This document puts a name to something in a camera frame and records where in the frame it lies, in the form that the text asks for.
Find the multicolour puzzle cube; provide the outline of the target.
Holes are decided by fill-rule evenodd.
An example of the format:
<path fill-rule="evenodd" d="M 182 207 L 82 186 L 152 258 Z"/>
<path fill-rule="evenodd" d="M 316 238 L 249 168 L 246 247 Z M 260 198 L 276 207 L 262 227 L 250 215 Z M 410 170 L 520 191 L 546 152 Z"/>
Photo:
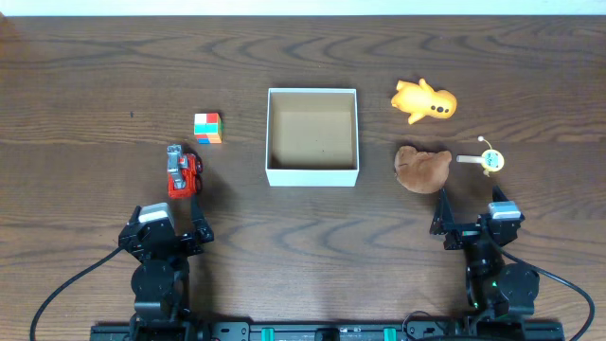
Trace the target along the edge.
<path fill-rule="evenodd" d="M 222 144 L 223 122 L 218 113 L 194 115 L 194 137 L 199 144 Z"/>

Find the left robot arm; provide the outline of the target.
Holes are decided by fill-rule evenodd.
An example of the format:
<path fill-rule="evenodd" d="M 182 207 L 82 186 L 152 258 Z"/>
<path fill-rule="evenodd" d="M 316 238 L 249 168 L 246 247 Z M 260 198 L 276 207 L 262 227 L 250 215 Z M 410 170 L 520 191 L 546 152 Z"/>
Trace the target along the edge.
<path fill-rule="evenodd" d="M 196 196 L 189 198 L 193 230 L 179 235 L 166 203 L 137 206 L 118 235 L 118 246 L 140 265 L 131 279 L 134 310 L 145 322 L 173 322 L 190 314 L 189 262 L 214 241 Z"/>

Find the red toy truck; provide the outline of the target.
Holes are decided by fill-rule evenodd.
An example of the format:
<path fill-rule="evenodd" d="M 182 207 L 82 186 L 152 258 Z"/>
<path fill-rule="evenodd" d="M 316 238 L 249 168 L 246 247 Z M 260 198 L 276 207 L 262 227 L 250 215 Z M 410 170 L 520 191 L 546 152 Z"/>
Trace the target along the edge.
<path fill-rule="evenodd" d="M 198 194 L 203 187 L 201 159 L 194 153 L 184 153 L 182 146 L 167 147 L 168 193 L 171 199 L 185 199 Z"/>

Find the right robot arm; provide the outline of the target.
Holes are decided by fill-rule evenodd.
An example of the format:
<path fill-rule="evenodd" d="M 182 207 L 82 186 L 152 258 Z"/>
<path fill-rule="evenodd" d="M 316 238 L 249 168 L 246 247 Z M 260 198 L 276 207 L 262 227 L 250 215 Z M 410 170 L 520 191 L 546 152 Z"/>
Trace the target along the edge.
<path fill-rule="evenodd" d="M 502 190 L 492 190 L 488 211 L 473 223 L 458 223 L 443 188 L 430 227 L 444 238 L 446 250 L 461 250 L 466 260 L 466 292 L 471 306 L 491 318 L 521 317 L 535 312 L 539 274 L 517 261 L 505 263 L 500 249 L 517 239 L 525 216 Z"/>

